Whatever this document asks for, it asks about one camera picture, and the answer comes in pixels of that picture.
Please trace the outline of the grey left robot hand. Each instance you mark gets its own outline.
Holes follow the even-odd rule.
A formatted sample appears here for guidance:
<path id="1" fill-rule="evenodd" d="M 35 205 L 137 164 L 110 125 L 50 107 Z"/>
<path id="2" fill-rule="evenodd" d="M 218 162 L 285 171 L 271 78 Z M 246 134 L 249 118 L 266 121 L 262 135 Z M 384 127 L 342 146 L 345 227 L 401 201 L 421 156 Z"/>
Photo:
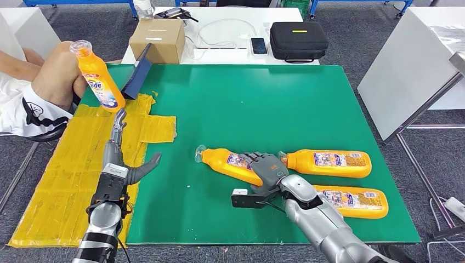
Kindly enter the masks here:
<path id="1" fill-rule="evenodd" d="M 109 163 L 127 168 L 128 173 L 125 184 L 134 185 L 158 166 L 162 153 L 155 152 L 148 162 L 139 167 L 130 167 L 124 163 L 121 145 L 122 133 L 126 126 L 126 122 L 124 121 L 126 115 L 127 113 L 124 108 L 119 109 L 115 114 L 110 139 L 105 145 L 102 168 L 105 168 Z"/>

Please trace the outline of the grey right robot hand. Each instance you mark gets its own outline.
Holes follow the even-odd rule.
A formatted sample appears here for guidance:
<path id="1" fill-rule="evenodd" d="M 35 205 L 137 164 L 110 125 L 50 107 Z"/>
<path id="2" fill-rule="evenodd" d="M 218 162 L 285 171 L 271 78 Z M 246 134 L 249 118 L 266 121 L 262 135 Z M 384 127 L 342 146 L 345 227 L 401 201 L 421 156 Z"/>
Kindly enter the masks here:
<path id="1" fill-rule="evenodd" d="M 257 194 L 265 194 L 277 188 L 279 181 L 289 175 L 286 166 L 273 154 L 246 152 L 239 154 L 262 180 L 262 186 L 251 185 Z"/>

